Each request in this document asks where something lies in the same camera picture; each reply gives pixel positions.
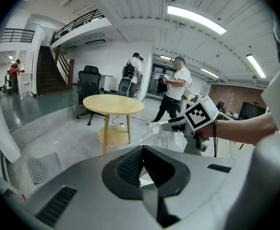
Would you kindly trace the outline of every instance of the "brick wall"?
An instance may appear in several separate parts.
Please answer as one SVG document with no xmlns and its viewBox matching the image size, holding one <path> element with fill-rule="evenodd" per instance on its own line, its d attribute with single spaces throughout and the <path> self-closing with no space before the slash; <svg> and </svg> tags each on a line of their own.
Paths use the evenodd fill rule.
<svg viewBox="0 0 280 230">
<path fill-rule="evenodd" d="M 224 102 L 223 108 L 226 112 L 240 113 L 243 102 L 254 104 L 257 102 L 258 106 L 266 108 L 266 104 L 261 98 L 262 90 L 228 86 L 228 85 L 211 85 L 209 97 L 217 104 Z"/>
</svg>

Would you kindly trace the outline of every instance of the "man in white t-shirt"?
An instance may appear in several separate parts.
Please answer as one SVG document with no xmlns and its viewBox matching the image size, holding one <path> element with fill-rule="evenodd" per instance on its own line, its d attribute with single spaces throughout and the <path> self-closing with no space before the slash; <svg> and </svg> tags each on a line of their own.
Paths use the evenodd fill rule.
<svg viewBox="0 0 280 230">
<path fill-rule="evenodd" d="M 137 82 L 138 82 L 138 79 L 140 78 L 141 71 L 142 71 L 142 64 L 139 60 L 139 56 L 140 56 L 139 53 L 134 53 L 132 56 L 132 59 L 130 61 L 131 65 L 135 68 L 135 74 L 132 77 L 131 85 L 130 85 L 130 88 L 128 91 L 128 96 L 130 98 L 134 98 L 134 96 L 135 96 L 135 93 L 137 91 Z"/>
<path fill-rule="evenodd" d="M 167 80 L 167 94 L 164 96 L 159 107 L 159 112 L 154 120 L 148 122 L 158 122 L 164 115 L 166 110 L 169 110 L 171 118 L 177 117 L 177 105 L 182 99 L 187 83 L 190 80 L 190 71 L 185 66 L 185 59 L 178 56 L 173 61 L 173 65 L 177 70 L 170 80 Z"/>
</svg>

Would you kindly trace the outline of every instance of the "staircase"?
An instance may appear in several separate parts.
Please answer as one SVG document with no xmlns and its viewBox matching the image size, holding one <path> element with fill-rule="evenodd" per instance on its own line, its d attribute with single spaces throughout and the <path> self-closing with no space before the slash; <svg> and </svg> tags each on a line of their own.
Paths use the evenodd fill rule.
<svg viewBox="0 0 280 230">
<path fill-rule="evenodd" d="M 36 71 L 37 95 L 68 89 L 47 46 L 40 46 Z"/>
</svg>

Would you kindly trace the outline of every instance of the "round wooden table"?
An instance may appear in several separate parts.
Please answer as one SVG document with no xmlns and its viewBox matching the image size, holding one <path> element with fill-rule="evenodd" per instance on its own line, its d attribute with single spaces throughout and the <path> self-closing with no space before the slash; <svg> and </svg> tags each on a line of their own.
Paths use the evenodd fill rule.
<svg viewBox="0 0 280 230">
<path fill-rule="evenodd" d="M 144 104 L 129 97 L 98 94 L 88 96 L 83 100 L 85 108 L 106 115 L 105 127 L 99 132 L 99 139 L 103 143 L 103 154 L 106 154 L 107 145 L 118 146 L 126 143 L 127 137 L 130 143 L 129 115 L 139 113 L 144 110 Z M 110 126 L 110 115 L 126 115 L 127 131 L 119 126 Z"/>
</svg>

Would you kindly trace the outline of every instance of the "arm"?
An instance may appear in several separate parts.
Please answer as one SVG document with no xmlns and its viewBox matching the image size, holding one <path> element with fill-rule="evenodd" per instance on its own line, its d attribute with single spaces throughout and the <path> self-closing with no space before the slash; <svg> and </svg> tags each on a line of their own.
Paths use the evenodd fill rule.
<svg viewBox="0 0 280 230">
<path fill-rule="evenodd" d="M 171 84 L 172 86 L 175 87 L 184 87 L 184 85 L 186 84 L 186 81 L 183 79 L 180 80 L 167 80 L 165 81 L 166 84 Z"/>
<path fill-rule="evenodd" d="M 141 76 L 141 72 L 142 72 L 142 64 L 138 60 L 138 62 L 137 62 L 137 82 L 139 81 L 139 78 Z"/>
<path fill-rule="evenodd" d="M 218 137 L 226 140 L 257 144 L 277 130 L 271 113 L 242 121 L 218 120 Z M 197 131 L 201 137 L 213 137 L 213 123 Z"/>
</svg>

